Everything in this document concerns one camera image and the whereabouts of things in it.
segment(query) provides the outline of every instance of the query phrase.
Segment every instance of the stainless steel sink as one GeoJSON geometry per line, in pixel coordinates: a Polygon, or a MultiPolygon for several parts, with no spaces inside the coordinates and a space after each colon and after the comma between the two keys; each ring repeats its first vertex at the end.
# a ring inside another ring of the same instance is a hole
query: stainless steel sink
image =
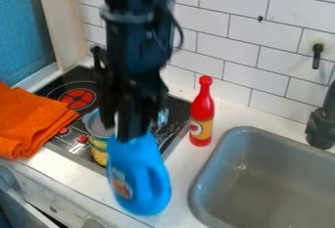
{"type": "Polygon", "coordinates": [[[257,128],[233,128],[188,197],[210,227],[334,228],[335,156],[257,128]]]}

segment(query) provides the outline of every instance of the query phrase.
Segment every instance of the faucet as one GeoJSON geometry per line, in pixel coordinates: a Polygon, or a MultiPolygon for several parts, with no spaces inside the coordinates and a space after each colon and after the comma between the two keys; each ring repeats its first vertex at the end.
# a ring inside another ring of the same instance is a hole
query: faucet
{"type": "Polygon", "coordinates": [[[335,143],[335,80],[329,87],[322,108],[311,113],[305,133],[313,147],[327,150],[335,143]]]}

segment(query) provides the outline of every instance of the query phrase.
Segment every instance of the countertop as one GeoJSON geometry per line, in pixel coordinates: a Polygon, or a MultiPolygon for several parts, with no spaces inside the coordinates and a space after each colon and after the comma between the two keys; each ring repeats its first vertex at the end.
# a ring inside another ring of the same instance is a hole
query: countertop
{"type": "MultiPolygon", "coordinates": [[[[87,58],[82,63],[86,66],[91,66],[92,59],[87,58]]],[[[43,79],[35,77],[35,82],[26,80],[19,85],[30,91],[36,90],[40,85],[60,74],[59,71],[49,69],[44,74],[39,74],[43,79]]],[[[191,101],[197,94],[194,90],[169,82],[167,84],[169,92],[173,96],[191,101]]],[[[215,98],[215,124],[212,143],[207,147],[199,148],[190,143],[188,135],[181,140],[180,144],[166,160],[171,180],[172,198],[167,208],[153,217],[134,216],[126,212],[114,199],[105,177],[61,157],[47,148],[43,148],[32,159],[22,160],[20,163],[47,175],[52,180],[56,180],[82,196],[88,197],[90,200],[97,201],[103,206],[109,206],[119,213],[122,212],[126,216],[131,216],[141,221],[139,223],[132,218],[126,218],[125,220],[120,218],[120,222],[119,220],[114,220],[114,223],[120,227],[207,227],[190,212],[187,203],[188,190],[222,135],[233,127],[244,125],[264,129],[306,144],[305,125],[215,98]]]]}

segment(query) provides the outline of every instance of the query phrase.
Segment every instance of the red burner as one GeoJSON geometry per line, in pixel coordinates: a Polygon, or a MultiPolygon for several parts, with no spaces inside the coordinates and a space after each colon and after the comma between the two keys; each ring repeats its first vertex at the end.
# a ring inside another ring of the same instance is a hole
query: red burner
{"type": "Polygon", "coordinates": [[[88,89],[74,89],[64,93],[59,101],[67,103],[70,110],[83,110],[93,104],[95,94],[88,89]]]}

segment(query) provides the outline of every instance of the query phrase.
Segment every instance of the stovetop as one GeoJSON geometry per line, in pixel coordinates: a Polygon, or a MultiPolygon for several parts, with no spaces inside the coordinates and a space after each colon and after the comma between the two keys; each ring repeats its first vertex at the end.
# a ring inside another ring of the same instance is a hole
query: stovetop
{"type": "MultiPolygon", "coordinates": [[[[65,102],[69,109],[79,113],[79,118],[63,128],[46,146],[70,160],[104,174],[104,168],[91,155],[88,132],[82,122],[82,118],[86,114],[98,108],[95,91],[93,70],[76,67],[47,84],[35,94],[65,102]]],[[[161,128],[155,124],[150,127],[164,160],[187,132],[186,125],[189,119],[190,104],[168,97],[167,106],[169,110],[167,124],[161,128]]]]}

